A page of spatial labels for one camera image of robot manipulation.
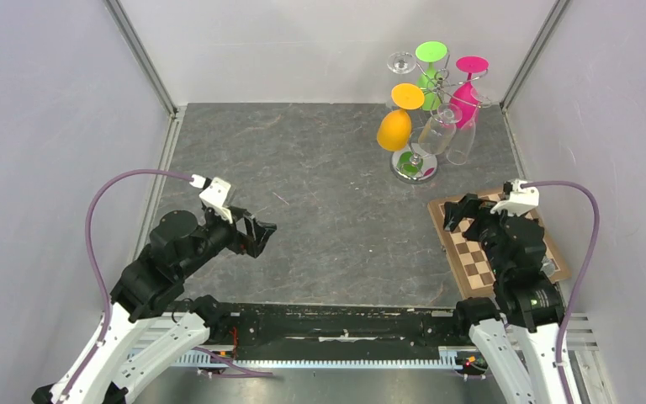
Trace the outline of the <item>chrome wine glass rack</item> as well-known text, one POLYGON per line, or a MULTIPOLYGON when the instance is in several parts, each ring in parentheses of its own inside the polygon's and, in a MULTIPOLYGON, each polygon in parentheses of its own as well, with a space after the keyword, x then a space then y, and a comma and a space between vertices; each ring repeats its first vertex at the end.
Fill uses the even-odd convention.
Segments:
MULTIPOLYGON (((450 83, 446 79, 447 73, 445 70, 441 69, 439 73, 442 74, 442 77, 437 82, 437 86, 435 88, 436 93, 441 99, 440 104, 450 104, 452 94, 455 92, 458 85, 466 79, 462 82, 450 83)), ((407 145, 402 150, 394 151, 391 156, 391 170, 399 179, 408 183, 424 183, 431 180, 437 175, 441 160, 447 160, 446 153, 451 142, 448 144, 445 151, 439 155, 427 155, 418 146, 417 139, 424 126, 422 126, 421 130, 416 132, 416 134, 408 140, 407 145)))

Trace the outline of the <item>clear wine glass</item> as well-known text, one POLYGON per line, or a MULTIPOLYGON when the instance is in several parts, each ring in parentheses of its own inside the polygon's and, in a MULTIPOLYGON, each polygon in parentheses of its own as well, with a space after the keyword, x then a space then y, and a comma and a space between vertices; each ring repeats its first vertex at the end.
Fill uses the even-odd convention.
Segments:
POLYGON ((399 84, 416 84, 410 80, 411 73, 416 69, 416 59, 410 52, 396 52, 389 56, 387 67, 393 73, 392 87, 399 84))

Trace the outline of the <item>green wine glass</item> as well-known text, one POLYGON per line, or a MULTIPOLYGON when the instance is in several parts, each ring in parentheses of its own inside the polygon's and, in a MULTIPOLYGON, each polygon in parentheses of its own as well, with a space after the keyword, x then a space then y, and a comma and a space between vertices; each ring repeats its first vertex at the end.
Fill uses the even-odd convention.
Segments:
POLYGON ((439 73, 440 68, 435 66, 447 56, 447 46, 436 40, 426 41, 416 48, 416 58, 421 63, 421 75, 416 85, 422 90, 424 103, 421 110, 431 112, 441 103, 440 97, 436 93, 437 82, 442 77, 439 73))

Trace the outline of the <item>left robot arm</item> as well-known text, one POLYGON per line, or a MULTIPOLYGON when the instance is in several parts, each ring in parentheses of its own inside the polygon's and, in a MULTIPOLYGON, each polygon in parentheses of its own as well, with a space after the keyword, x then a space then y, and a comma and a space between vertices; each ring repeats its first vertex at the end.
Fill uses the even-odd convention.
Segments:
POLYGON ((110 317, 103 319, 74 365, 55 384, 38 388, 33 403, 131 403, 165 369, 205 343, 221 343, 230 333, 224 307, 213 296, 199 297, 179 321, 137 355, 130 352, 184 292, 185 280, 223 250, 260 256, 273 223, 233 209, 231 221, 204 209, 174 210, 150 233, 138 258, 122 272, 110 293, 110 317))

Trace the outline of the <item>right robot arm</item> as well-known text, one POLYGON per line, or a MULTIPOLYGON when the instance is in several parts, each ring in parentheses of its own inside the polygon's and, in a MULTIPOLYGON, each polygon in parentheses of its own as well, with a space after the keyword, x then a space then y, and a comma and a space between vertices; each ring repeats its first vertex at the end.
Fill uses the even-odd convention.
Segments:
POLYGON ((545 232, 538 220, 516 213, 508 200, 466 194, 443 206, 445 231, 468 220, 463 238, 478 242, 495 276, 495 297, 459 301, 454 337, 473 343, 509 403, 575 403, 580 399, 566 368, 561 333, 564 304, 542 271, 545 232))

